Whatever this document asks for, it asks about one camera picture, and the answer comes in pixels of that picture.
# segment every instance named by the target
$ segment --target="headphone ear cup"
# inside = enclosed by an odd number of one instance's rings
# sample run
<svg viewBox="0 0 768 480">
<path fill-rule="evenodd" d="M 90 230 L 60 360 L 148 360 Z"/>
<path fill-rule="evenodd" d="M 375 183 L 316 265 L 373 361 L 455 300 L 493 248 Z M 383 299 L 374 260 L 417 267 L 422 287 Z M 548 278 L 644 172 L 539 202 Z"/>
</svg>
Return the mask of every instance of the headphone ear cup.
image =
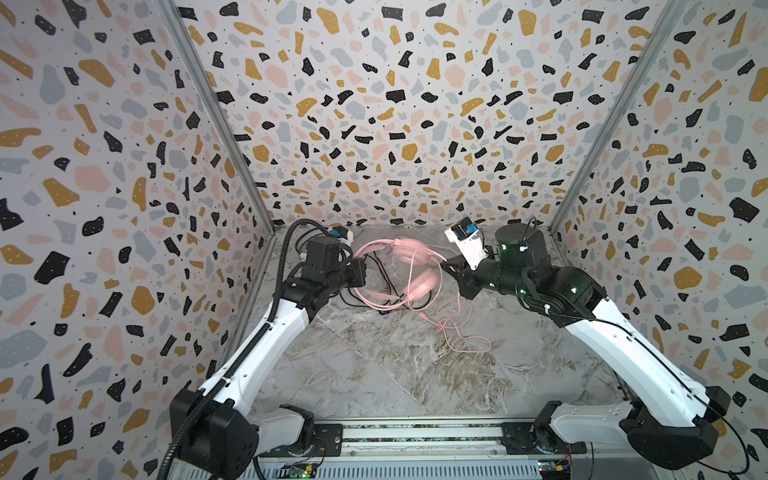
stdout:
<svg viewBox="0 0 768 480">
<path fill-rule="evenodd" d="M 398 238 L 392 242 L 392 255 L 408 264 L 426 265 L 432 260 L 429 247 L 423 242 L 412 238 Z"/>
<path fill-rule="evenodd" d="M 435 288 L 438 283 L 440 283 L 440 274 L 435 269 L 424 270 L 416 278 L 411 279 L 411 283 L 406 287 L 405 302 L 419 300 Z"/>
</svg>

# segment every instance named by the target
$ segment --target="patterned wall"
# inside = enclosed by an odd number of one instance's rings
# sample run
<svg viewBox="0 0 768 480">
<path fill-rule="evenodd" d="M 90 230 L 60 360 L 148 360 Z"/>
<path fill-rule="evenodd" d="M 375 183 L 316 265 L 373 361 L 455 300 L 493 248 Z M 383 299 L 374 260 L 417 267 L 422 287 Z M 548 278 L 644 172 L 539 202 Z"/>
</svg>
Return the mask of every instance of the patterned wall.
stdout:
<svg viewBox="0 0 768 480">
<path fill-rule="evenodd" d="M 180 0 L 278 224 L 554 214 L 665 2 Z"/>
<path fill-rule="evenodd" d="M 768 470 L 766 8 L 690 3 L 558 233 L 667 357 L 733 395 L 751 478 Z M 710 464 L 742 468 L 721 433 Z"/>
<path fill-rule="evenodd" d="M 150 2 L 0 15 L 0 477 L 154 477 L 263 234 Z"/>
</svg>

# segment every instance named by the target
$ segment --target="gray marble surface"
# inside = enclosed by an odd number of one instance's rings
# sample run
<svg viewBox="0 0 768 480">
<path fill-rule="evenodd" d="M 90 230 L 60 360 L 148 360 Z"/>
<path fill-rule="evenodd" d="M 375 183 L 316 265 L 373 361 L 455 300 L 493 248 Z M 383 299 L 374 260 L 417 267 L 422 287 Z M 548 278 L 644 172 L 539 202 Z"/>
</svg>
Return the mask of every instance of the gray marble surface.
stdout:
<svg viewBox="0 0 768 480">
<path fill-rule="evenodd" d="M 493 230 L 484 230 L 493 244 Z M 271 301 L 285 231 L 279 231 L 247 331 Z M 353 232 L 355 250 L 377 238 L 411 237 L 446 257 L 458 254 L 438 227 L 353 227 Z M 550 253 L 557 264 L 551 248 Z M 409 266 L 391 258 L 389 250 L 380 251 L 379 258 L 402 291 Z M 298 261 L 292 242 L 286 272 Z M 373 262 L 367 280 L 372 290 L 383 290 Z M 450 276 L 444 280 L 439 298 L 425 311 L 433 319 L 437 306 L 456 298 L 458 291 Z M 343 294 L 357 303 L 346 291 Z M 462 299 L 458 321 L 466 317 L 469 304 Z M 455 312 L 455 305 L 444 310 Z M 492 349 L 455 353 L 443 333 L 414 312 L 380 315 L 347 306 L 337 296 L 288 347 L 263 384 L 251 415 L 282 403 L 319 417 L 536 415 L 549 400 L 603 404 L 619 399 L 611 370 L 589 348 L 551 320 L 522 309 L 514 297 L 481 292 L 462 334 L 483 335 L 492 341 Z M 455 342 L 455 334 L 449 332 L 449 339 Z M 486 344 L 467 340 L 458 345 L 483 349 Z"/>
</svg>

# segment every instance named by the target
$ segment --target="metal corner post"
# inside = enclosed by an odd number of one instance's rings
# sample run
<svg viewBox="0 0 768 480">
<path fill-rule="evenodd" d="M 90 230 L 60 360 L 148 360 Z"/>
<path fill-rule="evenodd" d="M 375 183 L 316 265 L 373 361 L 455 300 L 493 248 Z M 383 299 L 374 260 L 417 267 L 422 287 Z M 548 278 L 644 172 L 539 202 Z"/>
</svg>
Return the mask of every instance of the metal corner post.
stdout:
<svg viewBox="0 0 768 480">
<path fill-rule="evenodd" d="M 208 83 L 208 79 L 205 76 L 205 69 L 200 63 L 200 58 L 197 57 L 195 48 L 192 45 L 192 40 L 189 35 L 187 35 L 187 29 L 184 27 L 184 23 L 181 20 L 176 2 L 174 0 L 155 0 L 155 3 L 160 9 L 163 22 L 168 28 L 174 44 L 178 48 L 179 56 L 187 66 L 187 71 L 189 71 L 189 75 L 192 77 L 192 82 L 197 89 L 197 93 L 200 95 L 203 106 L 208 110 L 208 114 L 211 116 L 214 127 L 221 135 L 224 149 L 226 150 L 227 155 L 232 159 L 235 170 L 243 181 L 243 188 L 253 203 L 254 208 L 256 208 L 257 217 L 261 220 L 261 227 L 266 230 L 269 237 L 273 237 L 275 229 L 272 225 L 269 212 L 261 199 L 259 189 L 253 182 L 248 166 L 245 165 L 243 154 L 240 152 L 240 148 L 234 140 L 234 134 L 230 129 L 230 125 L 219 108 L 219 102 L 216 99 L 214 90 Z"/>
<path fill-rule="evenodd" d="M 629 109 L 635 95 L 640 90 L 640 86 L 643 84 L 650 68 L 654 65 L 656 58 L 667 43 L 674 30 L 674 26 L 677 24 L 677 20 L 683 15 L 683 10 L 687 3 L 688 0 L 669 0 L 659 14 L 650 40 L 645 44 L 643 53 L 637 61 L 637 66 L 630 73 L 627 84 L 621 90 L 611 111 L 608 112 L 602 129 L 594 139 L 592 146 L 587 152 L 587 156 L 584 158 L 584 163 L 581 164 L 578 172 L 576 172 L 576 177 L 571 182 L 565 198 L 560 203 L 558 211 L 555 212 L 552 222 L 549 224 L 548 229 L 551 234 L 554 234 L 563 223 L 565 216 L 568 214 L 568 209 L 571 208 L 571 205 L 578 198 L 578 192 L 589 178 L 589 174 L 597 166 L 603 150 L 608 145 L 608 142 L 611 141 L 611 137 L 621 123 L 621 119 L 624 118 L 624 114 Z"/>
</svg>

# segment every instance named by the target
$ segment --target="gray spot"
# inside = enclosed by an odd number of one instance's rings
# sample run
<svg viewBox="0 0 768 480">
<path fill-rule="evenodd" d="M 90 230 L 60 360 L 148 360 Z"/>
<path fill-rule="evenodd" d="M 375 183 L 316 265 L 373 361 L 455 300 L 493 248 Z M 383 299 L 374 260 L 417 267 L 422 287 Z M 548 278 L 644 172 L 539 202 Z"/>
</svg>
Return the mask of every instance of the gray spot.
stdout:
<svg viewBox="0 0 768 480">
<path fill-rule="evenodd" d="M 736 288 L 726 293 L 725 300 L 734 310 L 753 303 L 762 302 L 768 298 L 768 293 L 761 286 L 738 285 Z"/>
<path fill-rule="evenodd" d="M 728 115 L 726 118 L 725 134 L 723 137 L 731 144 L 739 143 L 741 139 L 741 129 L 744 127 L 744 120 L 736 115 Z"/>
<path fill-rule="evenodd" d="M 531 68 L 534 65 L 533 62 L 533 55 L 531 55 L 531 51 L 527 48 L 524 48 L 522 50 L 518 50 L 518 52 L 515 54 L 520 59 L 520 65 L 523 68 Z"/>
<path fill-rule="evenodd" d="M 719 57 L 715 57 L 715 59 L 712 60 L 712 66 L 720 71 L 730 70 L 731 68 L 735 67 L 742 58 L 746 57 L 746 54 L 749 52 L 749 49 L 741 48 L 740 50 L 720 55 Z"/>
<path fill-rule="evenodd" d="M 356 101 L 351 101 L 346 105 L 346 112 L 352 115 L 356 120 L 362 120 L 366 117 L 366 108 Z"/>
<path fill-rule="evenodd" d="M 171 150 L 168 154 L 168 163 L 180 170 L 187 168 L 187 158 L 184 156 L 184 152 L 181 150 Z"/>
<path fill-rule="evenodd" d="M 74 236 L 77 234 L 78 226 L 63 220 L 53 220 L 53 223 L 61 234 L 61 242 L 67 245 L 74 245 Z"/>
<path fill-rule="evenodd" d="M 504 64 L 509 61 L 509 53 L 506 50 L 502 50 L 501 47 L 496 48 L 496 57 L 498 57 L 498 63 Z"/>
<path fill-rule="evenodd" d="M 98 273 L 85 272 L 85 278 L 80 280 L 80 283 L 85 283 L 86 285 L 92 285 L 93 283 L 96 283 L 97 278 L 98 278 Z"/>
<path fill-rule="evenodd" d="M 294 23 L 296 21 L 296 2 L 294 0 L 290 0 L 285 8 L 277 12 L 277 15 L 275 15 L 275 20 L 277 20 L 277 23 L 281 25 L 290 25 Z"/>
<path fill-rule="evenodd" d="M 152 243 L 149 241 L 146 235 L 144 235 L 144 232 L 141 230 L 137 231 L 133 235 L 134 244 L 136 245 L 136 254 L 143 258 L 144 261 L 150 261 L 154 257 L 154 254 L 157 253 L 157 250 L 152 246 Z"/>
<path fill-rule="evenodd" d="M 78 386 L 90 385 L 92 383 L 106 383 L 109 381 L 109 374 L 112 372 L 110 366 L 100 366 L 92 374 L 78 382 Z"/>
<path fill-rule="evenodd" d="M 382 60 L 386 61 L 386 43 L 384 43 L 381 38 L 373 37 L 371 39 L 371 48 L 374 52 L 379 54 Z"/>
<path fill-rule="evenodd" d="M 147 109 L 142 104 L 131 100 L 130 98 L 126 98 L 123 101 L 123 103 L 120 105 L 120 109 L 123 112 L 131 114 L 136 118 L 144 118 L 147 116 Z"/>
<path fill-rule="evenodd" d="M 43 414 L 42 417 L 38 420 L 38 432 L 42 433 L 43 435 L 47 435 L 48 432 L 51 431 L 51 423 L 53 422 L 53 414 L 50 412 L 46 412 Z"/>
<path fill-rule="evenodd" d="M 7 273 L 0 282 L 0 296 L 5 300 L 13 300 L 24 295 L 27 291 L 27 280 L 18 273 Z"/>
<path fill-rule="evenodd" d="M 43 80 L 40 84 L 40 98 L 49 105 L 58 103 L 66 92 L 64 84 L 58 79 L 56 69 L 50 65 L 43 67 Z"/>
<path fill-rule="evenodd" d="M 9 174 L 20 174 L 22 167 L 29 163 L 26 158 L 0 158 L 0 171 Z"/>
<path fill-rule="evenodd" d="M 88 40 L 88 37 L 79 31 L 74 33 L 74 39 L 72 40 L 72 43 L 77 45 L 85 53 L 91 53 L 91 51 L 94 49 L 93 45 L 91 45 L 91 41 Z"/>
<path fill-rule="evenodd" d="M 235 34 L 231 34 L 227 37 L 227 39 L 230 41 L 230 43 L 236 47 L 240 47 L 241 45 L 245 45 L 245 41 L 238 37 Z"/>
<path fill-rule="evenodd" d="M 574 46 L 571 45 L 571 41 L 567 38 L 563 40 L 563 42 L 560 44 L 560 48 L 558 48 L 558 52 L 560 55 L 563 56 L 563 60 L 565 60 L 565 63 L 568 63 L 571 61 L 571 51 L 574 49 Z"/>
<path fill-rule="evenodd" d="M 280 125 L 275 130 L 277 132 L 277 139 L 280 141 L 290 141 L 290 126 L 288 122 L 281 121 Z"/>
<path fill-rule="evenodd" d="M 441 120 L 432 129 L 432 141 L 442 141 L 445 138 L 445 131 L 448 129 L 448 122 Z"/>
<path fill-rule="evenodd" d="M 97 467 L 97 480 L 112 480 L 114 476 L 114 463 L 102 458 Z"/>
<path fill-rule="evenodd" d="M 729 178 L 723 182 L 725 186 L 725 191 L 729 194 L 735 194 L 736 192 L 741 192 L 741 190 L 746 186 L 746 180 L 743 178 Z"/>
<path fill-rule="evenodd" d="M 160 74 L 158 74 L 156 71 L 154 71 L 154 70 L 152 70 L 150 68 L 145 68 L 144 69 L 144 74 L 147 75 L 147 80 L 149 80 L 149 82 L 152 85 L 154 85 L 155 87 L 160 87 L 160 88 L 162 88 L 165 91 L 168 91 L 168 86 L 166 86 L 166 84 L 163 83 L 163 81 L 162 81 L 162 79 L 160 77 Z"/>
<path fill-rule="evenodd" d="M 687 12 L 685 12 L 685 15 L 683 15 L 683 25 L 688 25 L 691 20 L 696 17 L 696 10 L 701 6 L 701 2 L 696 2 L 696 4 L 691 7 Z"/>
<path fill-rule="evenodd" d="M 528 106 L 524 104 L 523 102 L 519 101 L 514 103 L 509 108 L 509 114 L 514 118 L 515 120 L 524 120 L 525 115 L 528 113 Z"/>
<path fill-rule="evenodd" d="M 720 299 L 714 297 L 712 300 L 702 305 L 701 308 L 703 308 L 705 312 L 716 312 L 718 306 L 720 306 Z"/>
<path fill-rule="evenodd" d="M 331 55 L 341 64 L 342 67 L 351 67 L 353 64 L 352 59 L 344 51 L 343 48 L 334 48 L 331 50 Z"/>
<path fill-rule="evenodd" d="M 9 369 L 34 359 L 46 345 L 48 342 L 32 330 L 22 330 L 0 340 L 0 369 Z"/>
<path fill-rule="evenodd" d="M 138 18 L 144 18 L 149 15 L 149 6 L 146 2 L 137 3 L 134 6 L 134 13 Z"/>
<path fill-rule="evenodd" d="M 310 46 L 310 53 L 315 58 L 315 61 L 317 61 L 317 63 L 323 63 L 326 60 L 326 56 L 320 50 L 315 50 L 311 46 Z"/>
<path fill-rule="evenodd" d="M 618 169 L 629 158 L 629 150 L 622 150 L 618 152 L 614 159 L 611 160 L 611 168 Z"/>
<path fill-rule="evenodd" d="M 502 10 L 502 3 L 496 2 L 491 8 L 478 15 L 478 25 L 491 25 L 498 18 Z"/>
<path fill-rule="evenodd" d="M 117 128 L 120 130 L 123 127 L 123 119 L 120 117 L 117 117 L 113 114 L 109 115 L 98 115 L 101 121 L 103 121 L 105 124 L 109 125 L 112 128 Z"/>
<path fill-rule="evenodd" d="M 715 100 L 707 111 L 707 121 L 717 121 L 718 118 L 720 118 L 720 108 L 717 106 L 717 100 Z"/>
</svg>

